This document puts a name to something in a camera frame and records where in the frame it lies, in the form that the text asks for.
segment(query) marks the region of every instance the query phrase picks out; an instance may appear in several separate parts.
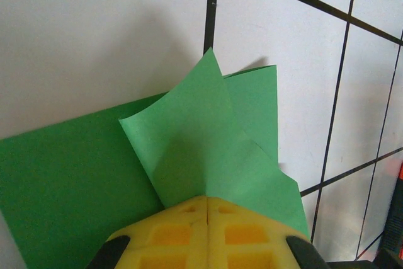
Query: green paper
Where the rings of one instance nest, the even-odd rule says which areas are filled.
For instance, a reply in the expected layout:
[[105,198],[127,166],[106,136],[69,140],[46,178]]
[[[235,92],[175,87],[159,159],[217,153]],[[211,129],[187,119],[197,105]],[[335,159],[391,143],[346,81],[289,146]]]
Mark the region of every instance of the green paper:
[[168,94],[120,123],[165,207],[206,194],[308,234],[297,183],[240,127],[211,50]]
[[[270,139],[267,125],[276,129],[267,120],[276,100],[268,70],[225,79],[237,118],[256,142],[260,134]],[[253,111],[252,88],[263,92]],[[0,208],[29,269],[84,268],[112,232],[162,210],[118,122],[161,96],[0,140]],[[259,144],[272,146],[267,142]]]

